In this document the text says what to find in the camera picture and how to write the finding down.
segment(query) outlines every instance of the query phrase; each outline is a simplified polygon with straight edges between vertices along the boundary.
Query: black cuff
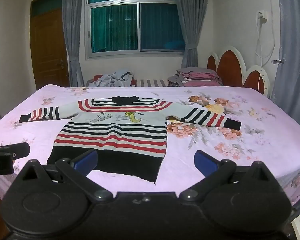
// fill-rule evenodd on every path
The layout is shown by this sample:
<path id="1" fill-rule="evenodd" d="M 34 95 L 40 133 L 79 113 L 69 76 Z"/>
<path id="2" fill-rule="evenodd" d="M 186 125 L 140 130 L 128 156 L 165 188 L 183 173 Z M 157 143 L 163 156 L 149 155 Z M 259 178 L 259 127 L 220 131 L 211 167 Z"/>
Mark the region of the black cuff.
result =
<path id="1" fill-rule="evenodd" d="M 30 118 L 31 118 L 31 114 L 22 115 L 22 116 L 20 117 L 19 122 L 20 122 L 20 123 L 21 123 L 21 122 L 28 122 Z"/>
<path id="2" fill-rule="evenodd" d="M 241 127 L 241 123 L 238 122 L 238 121 L 235 121 L 235 120 L 232 120 L 232 119 L 228 118 L 225 121 L 225 124 L 223 125 L 223 127 L 239 131 L 240 127 Z"/>

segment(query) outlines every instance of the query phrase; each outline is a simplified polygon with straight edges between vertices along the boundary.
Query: striped sweater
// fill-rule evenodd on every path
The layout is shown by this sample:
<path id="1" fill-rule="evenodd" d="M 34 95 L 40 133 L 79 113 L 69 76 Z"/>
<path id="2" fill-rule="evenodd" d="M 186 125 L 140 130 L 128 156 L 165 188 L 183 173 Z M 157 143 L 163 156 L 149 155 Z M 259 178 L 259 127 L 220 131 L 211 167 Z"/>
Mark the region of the striped sweater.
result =
<path id="1" fill-rule="evenodd" d="M 167 147 L 167 118 L 240 130 L 241 123 L 191 106 L 152 98 L 86 99 L 40 108 L 19 122 L 71 118 L 53 144 L 47 164 L 98 150 L 96 170 L 133 175 L 156 182 Z"/>

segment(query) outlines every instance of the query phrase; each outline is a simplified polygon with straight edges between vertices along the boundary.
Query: bed headboard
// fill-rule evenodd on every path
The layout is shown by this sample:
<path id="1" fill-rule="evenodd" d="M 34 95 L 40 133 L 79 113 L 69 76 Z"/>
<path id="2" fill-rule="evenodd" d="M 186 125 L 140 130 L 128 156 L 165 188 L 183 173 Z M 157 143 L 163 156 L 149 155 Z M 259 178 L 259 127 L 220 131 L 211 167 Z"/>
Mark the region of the bed headboard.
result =
<path id="1" fill-rule="evenodd" d="M 220 55 L 218 58 L 211 53 L 207 68 L 216 71 L 225 86 L 253 88 L 268 96 L 270 82 L 264 68 L 255 65 L 247 71 L 241 53 L 232 46 L 223 49 Z"/>

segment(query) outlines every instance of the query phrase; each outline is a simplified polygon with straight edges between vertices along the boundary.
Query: red stripe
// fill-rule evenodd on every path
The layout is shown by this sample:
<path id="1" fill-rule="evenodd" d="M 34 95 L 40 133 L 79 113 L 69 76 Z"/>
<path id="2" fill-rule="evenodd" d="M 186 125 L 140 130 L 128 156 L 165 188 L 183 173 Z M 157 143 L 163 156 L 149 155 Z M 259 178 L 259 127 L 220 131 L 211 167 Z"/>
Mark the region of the red stripe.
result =
<path id="1" fill-rule="evenodd" d="M 126 144 L 126 143 L 115 143 L 115 142 L 107 142 L 107 143 L 98 143 L 98 142 L 77 142 L 77 141 L 73 141 L 73 140 L 60 140 L 60 139 L 56 139 L 54 141 L 55 143 L 68 143 L 68 144 L 81 144 L 81 145 L 94 145 L 94 146 L 99 146 L 99 147 L 103 147 L 103 146 L 113 146 L 116 148 L 127 148 L 127 149 L 135 149 L 135 150 L 140 150 L 140 151 L 147 151 L 147 152 L 152 152 L 152 153 L 165 153 L 166 150 L 165 149 L 153 149 L 153 148 L 149 148 L 149 147 L 141 147 L 141 146 L 134 146 L 131 144 Z"/>
<path id="2" fill-rule="evenodd" d="M 118 141 L 127 141 L 127 142 L 140 143 L 140 144 L 150 144 L 150 145 L 156 145 L 156 146 L 167 145 L 167 142 L 141 141 L 141 140 L 128 139 L 128 138 L 119 138 L 118 136 L 115 136 L 115 135 L 109 135 L 108 137 L 105 138 L 105 137 L 91 137 L 91 136 L 81 136 L 81 135 L 67 135 L 67 134 L 59 133 L 58 136 L 64 137 L 64 138 L 77 138 L 77 139 L 101 140 L 101 141 L 116 139 Z"/>
<path id="3" fill-rule="evenodd" d="M 211 117 L 210 121 L 207 123 L 206 126 L 211 126 L 213 121 L 217 118 L 217 116 L 218 116 L 217 114 L 214 114 L 213 117 Z"/>
<path id="4" fill-rule="evenodd" d="M 123 109 L 121 108 L 120 110 L 102 110 L 102 109 L 95 109 L 95 110 L 88 110 L 85 109 L 82 105 L 82 101 L 79 101 L 79 108 L 84 111 L 84 112 L 90 112 L 90 113 L 96 113 L 96 112 L 129 112 L 131 111 L 131 109 Z M 139 109 L 139 108 L 135 108 L 133 109 L 134 112 L 140 111 L 140 112 L 154 112 L 154 111 L 160 111 L 163 110 L 165 108 L 167 108 L 168 106 L 170 106 L 172 103 L 169 102 L 168 104 L 166 104 L 165 106 L 158 108 L 158 109 Z"/>
<path id="5" fill-rule="evenodd" d="M 42 114 L 42 109 L 39 108 L 39 114 L 38 114 L 38 117 L 36 118 L 37 121 L 40 120 L 41 114 Z"/>
<path id="6" fill-rule="evenodd" d="M 221 125 L 221 122 L 222 122 L 222 120 L 224 119 L 225 117 L 222 115 L 222 116 L 220 116 L 220 118 L 219 118 L 219 120 L 218 120 L 218 122 L 217 122 L 217 124 L 216 124 L 216 127 L 220 127 L 220 125 Z"/>
<path id="7" fill-rule="evenodd" d="M 37 110 L 34 110 L 33 111 L 33 117 L 30 119 L 30 121 L 33 121 L 33 119 L 36 117 L 36 115 L 37 115 Z"/>
<path id="8" fill-rule="evenodd" d="M 86 107 L 88 108 L 88 109 L 100 109 L 100 110 L 103 110 L 103 109 L 108 109 L 108 110 L 116 110 L 116 109 L 121 109 L 120 107 L 111 107 L 111 106 L 107 106 L 107 107 L 102 107 L 102 106 L 97 106 L 97 107 L 93 107 L 93 106 L 90 106 L 89 105 L 89 100 L 88 99 L 86 99 L 85 101 L 84 101 L 84 103 L 85 103 L 85 105 L 86 105 Z M 156 108 L 156 107 L 159 107 L 159 106 L 162 106 L 164 103 L 166 103 L 165 101 L 162 101 L 159 105 L 155 105 L 155 106 L 127 106 L 127 107 L 124 107 L 124 106 L 122 106 L 122 108 L 124 108 L 124 109 L 128 109 L 128 111 L 129 110 L 131 110 L 131 109 L 134 109 L 134 108 L 147 108 L 147 109 L 149 109 L 149 108 Z"/>

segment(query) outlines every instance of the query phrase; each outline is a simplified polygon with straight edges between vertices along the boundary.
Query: wooden door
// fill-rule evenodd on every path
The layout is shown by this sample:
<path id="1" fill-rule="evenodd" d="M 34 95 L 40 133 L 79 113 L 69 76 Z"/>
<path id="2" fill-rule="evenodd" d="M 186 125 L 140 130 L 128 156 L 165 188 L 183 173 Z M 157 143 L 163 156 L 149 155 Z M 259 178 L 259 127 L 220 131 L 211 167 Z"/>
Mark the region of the wooden door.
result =
<path id="1" fill-rule="evenodd" d="M 61 8 L 30 19 L 32 68 L 37 89 L 69 86 Z"/>

